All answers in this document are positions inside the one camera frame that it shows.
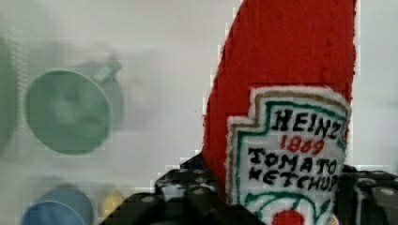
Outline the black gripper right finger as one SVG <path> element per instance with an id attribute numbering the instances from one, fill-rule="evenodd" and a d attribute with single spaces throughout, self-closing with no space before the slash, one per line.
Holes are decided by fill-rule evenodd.
<path id="1" fill-rule="evenodd" d="M 345 165 L 334 214 L 339 225 L 398 225 L 397 176 Z"/>

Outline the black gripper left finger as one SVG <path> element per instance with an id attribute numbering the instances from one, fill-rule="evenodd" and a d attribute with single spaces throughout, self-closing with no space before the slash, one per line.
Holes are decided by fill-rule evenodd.
<path id="1" fill-rule="evenodd" d="M 129 196 L 99 225 L 265 225 L 219 195 L 218 180 L 198 154 L 155 182 L 155 191 Z"/>

